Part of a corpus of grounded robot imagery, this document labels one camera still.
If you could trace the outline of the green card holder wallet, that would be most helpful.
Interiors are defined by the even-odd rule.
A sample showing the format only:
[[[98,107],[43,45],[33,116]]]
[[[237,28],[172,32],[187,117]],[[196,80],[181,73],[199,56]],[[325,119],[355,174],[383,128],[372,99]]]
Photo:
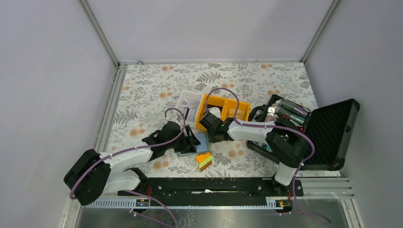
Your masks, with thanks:
[[[196,146],[195,152],[177,152],[178,157],[198,155],[209,151],[210,142],[206,133],[195,134],[195,138],[200,142],[200,144]]]

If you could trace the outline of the yellow plastic divided bin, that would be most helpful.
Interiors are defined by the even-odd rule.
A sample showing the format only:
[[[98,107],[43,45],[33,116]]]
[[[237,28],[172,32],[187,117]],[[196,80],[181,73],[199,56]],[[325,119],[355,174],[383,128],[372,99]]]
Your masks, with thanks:
[[[206,131],[206,128],[203,127],[199,121],[205,114],[205,109],[206,109],[206,98],[207,94],[204,94],[200,107],[198,110],[198,113],[196,115],[196,124],[195,128]],[[229,98],[223,98],[223,97],[218,97],[218,96],[213,96],[211,95],[208,99],[207,103],[207,109],[212,108],[212,107],[217,107],[220,110],[220,118],[221,120],[225,120],[227,117],[234,117],[235,109],[238,105],[238,102],[235,99],[229,99]],[[246,102],[240,102],[238,111],[237,111],[237,119],[242,120],[242,121],[247,121],[249,118],[249,114],[251,111],[251,104],[246,103]]]

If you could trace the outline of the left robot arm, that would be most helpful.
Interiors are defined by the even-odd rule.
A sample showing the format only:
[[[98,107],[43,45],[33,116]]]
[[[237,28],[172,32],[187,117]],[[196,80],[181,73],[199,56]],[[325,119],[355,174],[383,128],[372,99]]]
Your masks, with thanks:
[[[206,147],[205,135],[194,134],[189,125],[181,127],[168,121],[162,129],[143,138],[137,147],[113,153],[85,151],[63,181],[70,189],[71,197],[82,206],[121,190],[142,195],[147,191],[147,183],[133,170],[135,165],[162,157],[170,149],[179,154],[195,154]]]

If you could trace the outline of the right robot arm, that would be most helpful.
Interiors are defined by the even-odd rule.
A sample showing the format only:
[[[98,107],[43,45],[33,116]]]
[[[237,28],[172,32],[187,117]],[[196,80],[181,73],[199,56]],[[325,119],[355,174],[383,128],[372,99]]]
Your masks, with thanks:
[[[246,140],[269,145],[273,156],[279,160],[272,188],[280,196],[291,190],[291,182],[302,164],[315,153],[313,142],[285,117],[274,122],[247,122],[236,118],[223,121],[206,112],[199,123],[215,142]]]

